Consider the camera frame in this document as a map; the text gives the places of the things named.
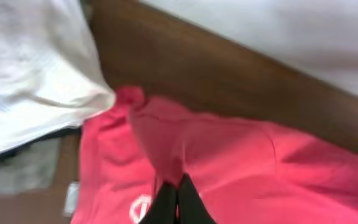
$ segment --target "white logo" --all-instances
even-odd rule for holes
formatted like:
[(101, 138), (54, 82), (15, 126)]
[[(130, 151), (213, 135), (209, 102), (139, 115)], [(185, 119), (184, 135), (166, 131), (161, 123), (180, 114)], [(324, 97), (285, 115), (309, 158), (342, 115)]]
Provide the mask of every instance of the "white logo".
[[(136, 199), (129, 209), (129, 216), (135, 224), (140, 223), (140, 221), (144, 218), (147, 212), (147, 207), (152, 203), (152, 197), (149, 195), (141, 195), (138, 199)], [(140, 206), (139, 215), (136, 212), (136, 209)]]

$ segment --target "black object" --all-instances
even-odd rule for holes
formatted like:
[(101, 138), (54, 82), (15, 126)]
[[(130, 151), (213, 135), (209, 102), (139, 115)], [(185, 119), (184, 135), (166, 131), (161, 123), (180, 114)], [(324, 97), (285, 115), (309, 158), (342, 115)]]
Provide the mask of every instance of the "black object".
[(185, 174), (178, 190), (169, 183), (161, 186), (150, 210), (140, 224), (216, 224), (216, 222), (205, 209), (190, 176)]

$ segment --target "white fabric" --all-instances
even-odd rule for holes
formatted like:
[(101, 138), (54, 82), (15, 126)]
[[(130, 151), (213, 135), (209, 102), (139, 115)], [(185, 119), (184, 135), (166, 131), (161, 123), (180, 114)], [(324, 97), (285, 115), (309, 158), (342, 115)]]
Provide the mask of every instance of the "white fabric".
[(114, 100), (77, 0), (0, 0), (0, 153)]

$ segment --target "wooden surface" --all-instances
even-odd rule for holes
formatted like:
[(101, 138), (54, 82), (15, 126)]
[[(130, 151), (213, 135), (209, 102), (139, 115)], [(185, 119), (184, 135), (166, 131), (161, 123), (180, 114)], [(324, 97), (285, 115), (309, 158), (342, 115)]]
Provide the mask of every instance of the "wooden surface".
[(92, 28), (113, 87), (197, 111), (265, 119), (358, 153), (358, 98), (135, 0), (97, 0)]

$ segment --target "gray fabric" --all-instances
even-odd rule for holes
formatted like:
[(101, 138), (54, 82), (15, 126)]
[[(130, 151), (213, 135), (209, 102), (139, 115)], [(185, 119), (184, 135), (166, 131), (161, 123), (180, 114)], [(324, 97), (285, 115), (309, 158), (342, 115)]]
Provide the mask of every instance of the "gray fabric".
[(0, 161), (0, 194), (46, 189), (55, 173), (60, 139), (32, 144), (18, 155)]
[(86, 20), (90, 21), (92, 17), (92, 7), (90, 4), (90, 0), (81, 0), (81, 6)]

